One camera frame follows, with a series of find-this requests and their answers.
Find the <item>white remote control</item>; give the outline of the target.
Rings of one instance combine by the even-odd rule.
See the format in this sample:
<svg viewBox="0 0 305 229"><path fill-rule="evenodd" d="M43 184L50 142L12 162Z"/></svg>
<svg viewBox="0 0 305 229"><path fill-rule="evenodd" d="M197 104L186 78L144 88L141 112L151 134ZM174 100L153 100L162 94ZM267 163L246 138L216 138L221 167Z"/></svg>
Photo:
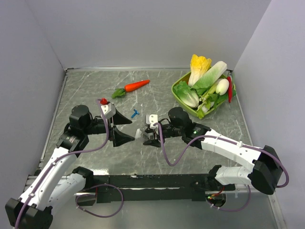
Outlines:
<svg viewBox="0 0 305 229"><path fill-rule="evenodd" d="M147 140L150 139L150 137L144 130L137 129L136 134L135 134L135 139L136 140L147 141Z"/></svg>

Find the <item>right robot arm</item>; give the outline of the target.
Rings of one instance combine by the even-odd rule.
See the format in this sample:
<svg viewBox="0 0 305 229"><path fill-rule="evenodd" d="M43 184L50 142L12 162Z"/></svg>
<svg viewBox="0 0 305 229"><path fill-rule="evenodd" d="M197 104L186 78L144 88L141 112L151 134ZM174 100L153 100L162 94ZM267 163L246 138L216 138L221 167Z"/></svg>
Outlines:
<svg viewBox="0 0 305 229"><path fill-rule="evenodd" d="M136 138L142 139L146 146L164 148L165 139L181 137L187 146L217 153L239 164L239 167L214 166L208 178L211 189L219 190L230 184L252 185L256 190L272 195L276 188L287 186L288 172L272 147L254 147L225 137L193 122L180 107L172 108L168 116L168 123L162 124L156 114L147 115L146 129L138 129Z"/></svg>

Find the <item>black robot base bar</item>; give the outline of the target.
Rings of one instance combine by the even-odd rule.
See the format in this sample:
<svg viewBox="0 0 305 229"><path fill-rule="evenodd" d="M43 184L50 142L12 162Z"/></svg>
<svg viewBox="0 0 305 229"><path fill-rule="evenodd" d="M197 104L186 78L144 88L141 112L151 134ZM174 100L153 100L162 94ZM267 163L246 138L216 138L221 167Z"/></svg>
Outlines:
<svg viewBox="0 0 305 229"><path fill-rule="evenodd" d="M97 195L97 203L113 201L191 200L205 201L207 192L234 191L208 174L94 175L80 193Z"/></svg>

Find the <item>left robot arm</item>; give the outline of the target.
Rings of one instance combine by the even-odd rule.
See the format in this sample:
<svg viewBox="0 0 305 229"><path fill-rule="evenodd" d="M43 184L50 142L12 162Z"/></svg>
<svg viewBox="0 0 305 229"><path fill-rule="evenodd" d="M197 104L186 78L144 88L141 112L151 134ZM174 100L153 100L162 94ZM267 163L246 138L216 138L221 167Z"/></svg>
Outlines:
<svg viewBox="0 0 305 229"><path fill-rule="evenodd" d="M80 154L86 153L89 135L106 134L106 141L114 147L134 140L134 137L120 132L117 125L132 121L117 111L114 104L101 104L101 115L93 117L85 105L75 106L69 122L60 136L53 154L34 182L18 199L10 198L5 210L11 226L16 229L48 229L56 213L78 191L93 189L94 176L89 169L78 167L66 181L60 180Z"/></svg>

